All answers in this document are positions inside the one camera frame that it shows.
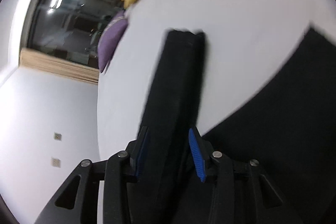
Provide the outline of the black denim pants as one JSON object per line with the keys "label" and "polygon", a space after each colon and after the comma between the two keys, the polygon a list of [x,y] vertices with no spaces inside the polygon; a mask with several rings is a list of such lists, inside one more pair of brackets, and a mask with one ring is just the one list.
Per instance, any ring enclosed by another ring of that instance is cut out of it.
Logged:
{"label": "black denim pants", "polygon": [[188,133],[204,38],[167,36],[139,127],[150,143],[127,187],[129,222],[335,223],[335,45],[309,29],[253,98],[201,135],[212,164],[202,183]]}

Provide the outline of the purple cushion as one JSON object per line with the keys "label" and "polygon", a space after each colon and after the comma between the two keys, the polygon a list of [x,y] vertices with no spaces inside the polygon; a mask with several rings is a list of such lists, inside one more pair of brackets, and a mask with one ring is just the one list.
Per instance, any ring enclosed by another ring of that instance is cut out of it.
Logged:
{"label": "purple cushion", "polygon": [[128,26],[125,10],[118,12],[104,29],[97,47],[98,69],[103,73]]}

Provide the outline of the beige curtain left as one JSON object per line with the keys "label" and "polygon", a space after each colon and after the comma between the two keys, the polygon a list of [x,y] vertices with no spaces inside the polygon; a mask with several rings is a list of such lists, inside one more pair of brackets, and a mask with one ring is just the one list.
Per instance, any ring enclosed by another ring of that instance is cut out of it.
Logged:
{"label": "beige curtain left", "polygon": [[21,49],[19,65],[94,85],[98,84],[100,74],[98,69],[72,63],[29,48]]}

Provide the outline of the white bed mattress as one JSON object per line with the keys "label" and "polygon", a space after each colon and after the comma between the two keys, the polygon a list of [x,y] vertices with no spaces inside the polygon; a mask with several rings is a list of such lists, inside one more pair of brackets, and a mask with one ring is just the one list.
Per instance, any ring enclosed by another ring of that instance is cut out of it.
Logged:
{"label": "white bed mattress", "polygon": [[168,33],[203,33],[194,55],[201,134],[243,106],[280,70],[310,27],[335,42],[335,0],[139,0],[98,81],[105,160],[137,137]]}

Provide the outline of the dark window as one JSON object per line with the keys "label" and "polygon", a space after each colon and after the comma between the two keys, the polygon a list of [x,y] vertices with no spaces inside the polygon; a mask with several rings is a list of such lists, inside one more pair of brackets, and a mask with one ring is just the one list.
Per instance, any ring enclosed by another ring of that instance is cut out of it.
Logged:
{"label": "dark window", "polygon": [[33,0],[26,45],[42,53],[97,68],[100,37],[124,0]]}

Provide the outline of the upper wall socket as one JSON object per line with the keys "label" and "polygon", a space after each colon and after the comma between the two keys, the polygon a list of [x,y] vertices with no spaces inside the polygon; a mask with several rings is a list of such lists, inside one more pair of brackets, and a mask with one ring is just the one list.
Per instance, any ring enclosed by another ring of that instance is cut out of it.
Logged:
{"label": "upper wall socket", "polygon": [[61,134],[59,134],[59,133],[54,133],[54,139],[55,140],[58,140],[58,141],[61,141],[62,140],[62,135]]}

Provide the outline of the wall socket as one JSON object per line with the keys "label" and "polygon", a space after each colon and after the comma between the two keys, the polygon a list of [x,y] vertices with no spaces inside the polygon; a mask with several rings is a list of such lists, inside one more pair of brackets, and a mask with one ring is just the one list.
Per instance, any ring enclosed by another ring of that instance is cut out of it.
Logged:
{"label": "wall socket", "polygon": [[61,141],[62,140],[62,135],[61,134],[59,134],[59,133],[54,133],[54,139],[55,140],[58,140],[58,141]]}
{"label": "wall socket", "polygon": [[60,168],[61,167],[61,160],[52,157],[51,158],[51,165],[53,167]]}

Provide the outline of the lower wall socket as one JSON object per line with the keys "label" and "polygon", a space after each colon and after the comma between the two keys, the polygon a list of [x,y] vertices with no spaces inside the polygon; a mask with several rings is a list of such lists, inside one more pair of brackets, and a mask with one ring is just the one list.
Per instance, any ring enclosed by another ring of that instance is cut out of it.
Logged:
{"label": "lower wall socket", "polygon": [[60,168],[61,167],[61,160],[52,157],[51,158],[51,165],[53,167]]}

